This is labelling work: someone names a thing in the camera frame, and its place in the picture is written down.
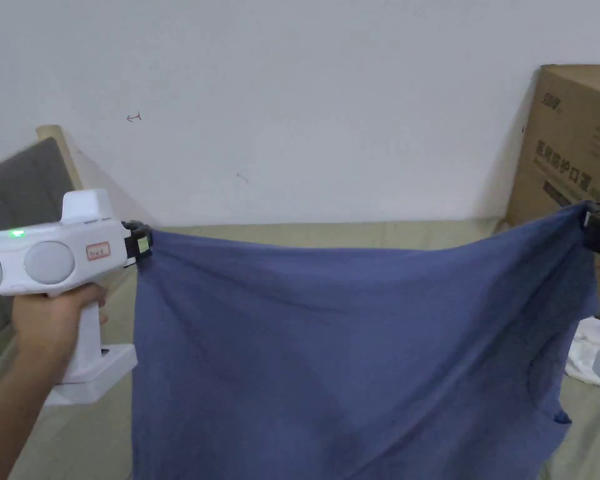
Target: bed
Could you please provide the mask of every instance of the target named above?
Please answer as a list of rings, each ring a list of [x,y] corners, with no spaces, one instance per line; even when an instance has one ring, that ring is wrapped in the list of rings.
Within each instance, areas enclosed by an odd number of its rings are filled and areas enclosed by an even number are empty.
[[[168,231],[288,246],[439,249],[490,236],[497,219],[442,222],[197,226]],[[136,275],[126,269],[109,281],[111,319],[103,342],[133,338]],[[0,376],[14,356],[13,331],[0,305]],[[564,444],[541,479],[600,480],[600,387],[565,377],[562,403],[573,420]],[[131,477],[131,376],[96,404],[49,407],[18,459],[12,480],[124,480]]]

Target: gripper handle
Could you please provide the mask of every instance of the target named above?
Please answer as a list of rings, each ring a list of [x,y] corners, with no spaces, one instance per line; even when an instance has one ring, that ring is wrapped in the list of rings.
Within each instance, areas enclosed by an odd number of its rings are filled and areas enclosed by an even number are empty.
[[[76,350],[66,369],[62,383],[82,383],[92,380],[89,376],[94,376],[94,367],[102,361],[102,358],[99,308],[98,303],[93,302],[82,309]]]

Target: finger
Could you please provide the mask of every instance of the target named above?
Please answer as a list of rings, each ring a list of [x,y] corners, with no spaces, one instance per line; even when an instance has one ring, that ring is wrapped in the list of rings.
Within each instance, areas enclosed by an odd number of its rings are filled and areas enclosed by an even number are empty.
[[[13,312],[19,305],[32,305],[41,301],[48,301],[48,298],[44,294],[25,294],[25,295],[15,295],[13,297],[13,304],[11,306],[11,311]]]
[[[81,308],[94,301],[96,301],[98,305],[103,306],[106,294],[107,289],[97,284],[86,284],[71,291],[71,296],[76,298]]]

